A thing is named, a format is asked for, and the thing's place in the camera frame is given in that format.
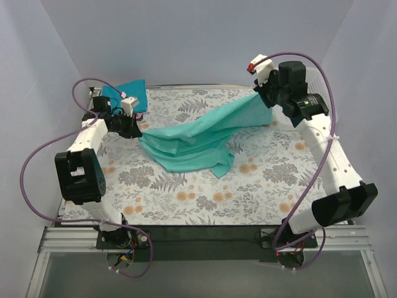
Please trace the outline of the teal green t shirt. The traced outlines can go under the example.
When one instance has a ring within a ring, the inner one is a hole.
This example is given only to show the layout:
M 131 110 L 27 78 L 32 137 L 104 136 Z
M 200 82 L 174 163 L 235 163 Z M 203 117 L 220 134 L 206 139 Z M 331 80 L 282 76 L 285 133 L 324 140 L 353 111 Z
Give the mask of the teal green t shirt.
M 223 104 L 186 124 L 143 132 L 144 151 L 171 173 L 209 169 L 217 178 L 233 166 L 226 143 L 240 129 L 269 125 L 272 109 L 257 93 Z

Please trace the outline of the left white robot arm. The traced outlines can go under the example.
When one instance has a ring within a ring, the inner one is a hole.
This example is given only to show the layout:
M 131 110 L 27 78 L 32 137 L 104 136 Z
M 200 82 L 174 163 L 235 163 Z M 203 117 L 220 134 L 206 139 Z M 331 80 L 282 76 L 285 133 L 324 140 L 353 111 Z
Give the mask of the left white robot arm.
M 80 205 L 92 218 L 98 219 L 103 240 L 117 248 L 126 248 L 132 233 L 127 228 L 109 224 L 126 225 L 127 220 L 104 199 L 106 181 L 97 152 L 108 132 L 116 132 L 123 138 L 142 136 L 134 113 L 138 103 L 137 98 L 126 97 L 119 106 L 111 108 L 111 98 L 92 97 L 92 109 L 82 119 L 83 131 L 65 152 L 55 155 L 63 199 Z

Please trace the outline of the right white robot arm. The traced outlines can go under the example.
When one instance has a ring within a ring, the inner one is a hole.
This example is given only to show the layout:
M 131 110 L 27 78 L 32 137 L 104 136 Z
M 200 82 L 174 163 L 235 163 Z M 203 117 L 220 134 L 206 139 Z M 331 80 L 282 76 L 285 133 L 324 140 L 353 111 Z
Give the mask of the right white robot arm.
M 306 67 L 286 61 L 275 67 L 272 60 L 252 61 L 248 72 L 257 76 L 254 90 L 267 107 L 280 106 L 308 145 L 318 165 L 325 197 L 311 207 L 282 220 L 274 244 L 298 245 L 307 233 L 363 216 L 378 195 L 373 183 L 365 183 L 347 158 L 326 101 L 309 93 Z

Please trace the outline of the white plastic basket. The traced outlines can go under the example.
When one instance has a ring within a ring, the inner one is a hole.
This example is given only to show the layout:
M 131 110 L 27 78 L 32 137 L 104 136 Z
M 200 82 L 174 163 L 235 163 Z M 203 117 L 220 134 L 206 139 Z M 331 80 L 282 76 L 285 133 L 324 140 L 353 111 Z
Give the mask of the white plastic basket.
M 326 87 L 326 83 L 319 72 L 314 67 L 307 67 L 306 69 L 306 82 L 308 83 L 309 94 L 319 94 L 330 109 L 329 93 Z

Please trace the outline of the floral table mat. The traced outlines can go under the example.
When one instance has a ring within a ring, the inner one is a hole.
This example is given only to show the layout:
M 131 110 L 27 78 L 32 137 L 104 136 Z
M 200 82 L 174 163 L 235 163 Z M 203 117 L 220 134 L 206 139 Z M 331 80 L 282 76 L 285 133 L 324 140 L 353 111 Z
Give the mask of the floral table mat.
M 224 148 L 234 162 L 221 177 L 168 172 L 138 139 L 107 134 L 97 152 L 102 203 L 132 225 L 278 225 L 293 208 L 309 208 L 326 195 L 326 182 L 314 176 L 308 144 L 278 107 L 254 105 L 259 125 L 232 134 Z

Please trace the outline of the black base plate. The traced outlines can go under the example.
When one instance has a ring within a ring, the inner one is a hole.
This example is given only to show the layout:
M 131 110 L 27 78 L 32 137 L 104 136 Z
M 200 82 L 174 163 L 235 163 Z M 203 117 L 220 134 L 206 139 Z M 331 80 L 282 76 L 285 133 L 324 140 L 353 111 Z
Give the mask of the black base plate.
M 155 261 L 258 260 L 274 263 L 278 225 L 140 225 Z

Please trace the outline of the aluminium frame rail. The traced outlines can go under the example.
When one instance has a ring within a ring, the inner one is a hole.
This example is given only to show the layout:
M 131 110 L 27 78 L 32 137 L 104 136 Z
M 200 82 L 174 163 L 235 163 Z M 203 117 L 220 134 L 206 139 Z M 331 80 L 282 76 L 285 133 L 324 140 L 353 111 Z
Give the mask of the aluminium frame rail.
M 96 229 L 46 228 L 29 297 L 386 297 L 365 227 L 317 232 L 277 261 L 155 261 L 136 250 L 119 260 Z

